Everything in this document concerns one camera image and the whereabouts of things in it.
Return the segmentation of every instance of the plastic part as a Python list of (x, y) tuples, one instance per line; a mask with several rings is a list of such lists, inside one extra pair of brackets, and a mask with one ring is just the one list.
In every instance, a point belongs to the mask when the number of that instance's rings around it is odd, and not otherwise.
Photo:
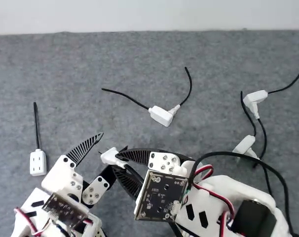
[(85, 156), (90, 152), (90, 150), (95, 146), (103, 137), (104, 133), (100, 132), (97, 135), (88, 138), (83, 141), (81, 144), (73, 148), (66, 156), (71, 159), (76, 166), (81, 163), (81, 161), (85, 158)]
[(132, 174), (127, 173), (125, 169), (117, 166), (112, 166), (112, 169), (120, 185), (133, 200), (136, 200), (142, 184)]
[(108, 187), (109, 183), (102, 176), (98, 176), (82, 193), (83, 202), (88, 205), (96, 204)]
[(121, 167), (122, 169), (124, 169), (124, 166), (127, 164), (127, 162), (122, 161), (122, 160), (118, 159), (117, 157), (115, 157), (115, 155), (118, 153), (119, 152), (117, 151), (117, 149), (115, 147), (112, 147), (100, 155), (101, 161), (104, 164), (117, 165), (117, 166)]
[(168, 127), (171, 124), (174, 115), (176, 114), (179, 108), (180, 105), (176, 105), (170, 111), (167, 111), (155, 105), (152, 108), (149, 108), (149, 113), (152, 119), (164, 125), (165, 127)]
[(46, 156), (44, 151), (36, 149), (30, 153), (30, 174), (40, 176), (46, 174)]
[(173, 174), (174, 168), (180, 168), (180, 159), (172, 153), (151, 152), (148, 168), (164, 174)]
[(52, 193), (76, 196), (80, 201), (83, 177), (75, 172), (75, 167), (76, 164), (66, 155), (60, 156), (43, 179), (42, 187)]
[(259, 90), (250, 94), (247, 94), (243, 99), (244, 104), (254, 114), (255, 118), (259, 119), (257, 104), (264, 101), (268, 97), (268, 92), (265, 90)]
[(252, 150), (252, 145), (255, 143), (256, 138), (252, 135), (247, 135), (233, 150), (235, 153), (246, 154), (253, 158), (257, 158), (258, 156)]

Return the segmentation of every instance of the floor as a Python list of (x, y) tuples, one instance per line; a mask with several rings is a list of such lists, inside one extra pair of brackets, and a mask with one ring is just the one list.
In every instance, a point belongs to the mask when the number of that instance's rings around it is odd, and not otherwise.
[[(188, 92), (190, 98), (169, 128), (143, 108), (106, 87), (125, 92), (149, 107), (167, 110)], [(239, 93), (275, 90), (299, 72), (299, 31), (58, 33), (0, 36), (0, 236), (13, 229), (13, 208), (21, 206), (43, 177), (29, 175), (35, 150), (33, 102), (40, 137), (52, 167), (57, 158), (84, 139), (105, 133), (78, 167), (89, 181), (105, 167), (98, 151), (152, 147), (193, 158), (231, 151), (252, 127)], [(289, 186), (293, 226), (299, 232), (299, 81), (269, 95), (259, 105), (268, 135), (264, 160)], [(260, 154), (259, 124), (253, 150)], [(234, 158), (210, 158), (216, 174), (266, 191), (261, 169)], [(136, 167), (142, 174), (145, 169)], [(278, 206), (284, 195), (270, 175)], [(134, 221), (135, 204), (116, 183), (93, 209), (109, 237), (172, 236), (166, 223)]]

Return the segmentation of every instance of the white connector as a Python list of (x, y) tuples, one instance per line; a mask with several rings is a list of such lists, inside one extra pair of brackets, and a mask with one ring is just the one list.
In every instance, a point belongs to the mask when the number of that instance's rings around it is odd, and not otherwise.
[(104, 152), (100, 155), (101, 161), (104, 164), (117, 165), (117, 166), (121, 167), (122, 169), (125, 169), (124, 166), (128, 162), (122, 161), (122, 160), (118, 159), (117, 157), (115, 157), (115, 155), (118, 153), (119, 152), (117, 151), (117, 149), (115, 147), (112, 147), (111, 149), (107, 150), (106, 152)]
[(252, 145), (255, 143), (256, 139), (252, 135), (247, 135), (233, 150), (235, 153), (245, 154), (253, 158), (258, 159), (258, 156), (252, 149)]
[(268, 92), (265, 90), (259, 90), (250, 94), (247, 94), (243, 99), (244, 104), (250, 109), (255, 115), (256, 119), (259, 119), (258, 106), (257, 104), (264, 101), (268, 97)]
[(30, 174), (32, 176), (46, 174), (46, 156), (41, 149), (30, 153)]
[(179, 108), (180, 105), (176, 105), (174, 108), (167, 111), (155, 105), (152, 108), (149, 108), (149, 113), (152, 119), (164, 125), (165, 127), (168, 127), (173, 121), (174, 115)]

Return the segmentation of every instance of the black wire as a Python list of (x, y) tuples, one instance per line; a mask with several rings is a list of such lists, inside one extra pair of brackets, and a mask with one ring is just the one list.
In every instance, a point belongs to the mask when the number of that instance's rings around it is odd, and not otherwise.
[(137, 104), (137, 105), (143, 107), (143, 108), (146, 109), (146, 110), (149, 110), (148, 107), (146, 107), (145, 105), (141, 104), (141, 103), (138, 102), (137, 100), (133, 99), (132, 97), (130, 97), (130, 96), (128, 96), (128, 95), (126, 95), (126, 94), (124, 94), (124, 93), (122, 93), (122, 92), (115, 91), (115, 90), (110, 90), (110, 89), (106, 89), (106, 88), (101, 88), (101, 89), (104, 90), (104, 91), (107, 91), (107, 92), (114, 93), (114, 94), (122, 95), (122, 96), (128, 98), (129, 100), (133, 101), (135, 104)]
[[(255, 137), (255, 136), (257, 135), (256, 125), (255, 125), (254, 121), (252, 120), (252, 118), (250, 117), (250, 115), (249, 115), (249, 113), (248, 113), (248, 111), (247, 111), (247, 109), (246, 109), (245, 103), (244, 103), (244, 101), (243, 101), (243, 92), (242, 92), (242, 91), (240, 92), (240, 103), (241, 103), (241, 105), (242, 105), (242, 108), (243, 108), (243, 110), (244, 110), (244, 113), (246, 114), (246, 116), (247, 116), (249, 122), (252, 124), (252, 126), (253, 126), (253, 128), (254, 128), (254, 137)], [(263, 146), (263, 147), (264, 147), (264, 152), (261, 154), (260, 159), (263, 158), (263, 155), (264, 155), (265, 150), (266, 150), (266, 148), (267, 148), (267, 134), (266, 134), (265, 130), (264, 130), (263, 134), (264, 134), (264, 137), (265, 137), (265, 144), (264, 144), (264, 146)], [(273, 197), (273, 192), (272, 192), (272, 188), (271, 188), (271, 185), (270, 185), (268, 172), (267, 172), (266, 168), (264, 168), (263, 166), (262, 166), (262, 169), (263, 169), (263, 171), (264, 171), (264, 177), (265, 177), (265, 180), (266, 180), (266, 183), (267, 183), (268, 192), (269, 192), (269, 194)]]
[(299, 79), (299, 74), (298, 74), (297, 77), (296, 77), (296, 78), (295, 78), (289, 85), (287, 85), (286, 87), (283, 87), (282, 89), (279, 89), (279, 90), (270, 91), (270, 92), (268, 92), (268, 94), (272, 94), (272, 93), (275, 93), (275, 92), (279, 92), (279, 91), (286, 90), (286, 89), (290, 88), (291, 86), (293, 86), (293, 84), (296, 83), (298, 79)]
[(60, 230), (60, 232), (65, 235), (65, 237), (71, 237), (70, 234), (63, 229), (63, 227), (61, 227), (59, 224), (55, 223), (54, 221), (52, 221), (52, 223)]
[(240, 103), (241, 103), (241, 105), (242, 105), (242, 108), (243, 108), (243, 110), (244, 110), (244, 113), (246, 114), (246, 116), (247, 116), (249, 122), (252, 124), (252, 126), (253, 126), (253, 128), (254, 128), (254, 137), (256, 137), (256, 135), (257, 135), (257, 129), (256, 129), (256, 126), (255, 126), (254, 121), (252, 120), (252, 118), (250, 117), (250, 115), (249, 115), (249, 113), (248, 113), (248, 111), (247, 111), (247, 109), (246, 109), (245, 103), (244, 103), (244, 101), (243, 101), (243, 92), (242, 92), (242, 91), (240, 92)]
[(125, 169), (127, 171), (129, 171), (138, 181), (141, 185), (143, 185), (144, 179), (141, 175), (138, 174), (138, 172), (135, 171), (135, 169), (133, 169), (131, 166), (129, 166), (128, 164), (126, 164)]
[(188, 78), (189, 78), (190, 89), (189, 89), (189, 93), (188, 93), (187, 97), (179, 104), (180, 106), (183, 105), (187, 101), (187, 99), (189, 98), (189, 96), (191, 94), (191, 91), (192, 91), (192, 79), (191, 79), (191, 75), (190, 75), (189, 70), (188, 70), (187, 67), (185, 67), (185, 71), (186, 71), (186, 73), (188, 75)]
[(292, 236), (294, 237), (299, 237), (298, 234), (294, 233), (293, 231), (293, 226), (291, 223), (291, 218), (290, 218), (290, 207), (289, 207), (289, 190), (288, 190), (288, 186), (287, 183), (285, 181), (285, 179), (282, 177), (282, 175), (276, 171), (274, 168), (272, 168), (270, 165), (262, 162), (259, 159), (244, 155), (244, 154), (239, 154), (239, 153), (234, 153), (234, 152), (210, 152), (207, 154), (204, 154), (202, 157), (200, 157), (199, 159), (197, 159), (192, 167), (192, 170), (190, 172), (190, 176), (188, 179), (188, 187), (187, 190), (190, 190), (192, 185), (193, 185), (193, 180), (194, 180), (194, 173), (195, 170), (197, 169), (198, 165), (200, 162), (202, 162), (204, 159), (209, 158), (209, 157), (214, 157), (214, 156), (232, 156), (232, 157), (241, 157), (247, 160), (250, 160), (252, 162), (258, 163), (259, 165), (265, 167), (266, 169), (268, 169), (269, 171), (271, 171), (272, 173), (274, 173), (277, 178), (280, 180), (282, 186), (283, 186), (283, 190), (284, 190), (284, 199), (285, 199), (285, 217), (286, 220), (288, 222), (289, 225), (289, 232), (290, 234), (292, 234)]
[(33, 111), (35, 116), (35, 132), (36, 132), (37, 149), (40, 149), (39, 133), (37, 127), (37, 103), (36, 102), (33, 102)]

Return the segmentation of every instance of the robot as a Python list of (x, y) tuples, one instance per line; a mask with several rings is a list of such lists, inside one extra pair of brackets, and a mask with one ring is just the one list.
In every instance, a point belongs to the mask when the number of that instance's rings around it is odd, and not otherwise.
[(102, 138), (99, 133), (61, 155), (20, 208), (15, 208), (11, 237), (105, 237), (101, 220), (89, 212), (116, 177), (107, 166), (92, 182), (84, 181), (75, 168)]
[[(212, 176), (211, 165), (198, 167), (187, 156), (158, 149), (109, 151), (101, 160), (112, 165), (119, 183), (136, 201), (135, 220), (167, 222), (177, 237), (294, 236), (271, 195), (225, 175)], [(143, 182), (125, 168), (130, 161), (148, 167)]]

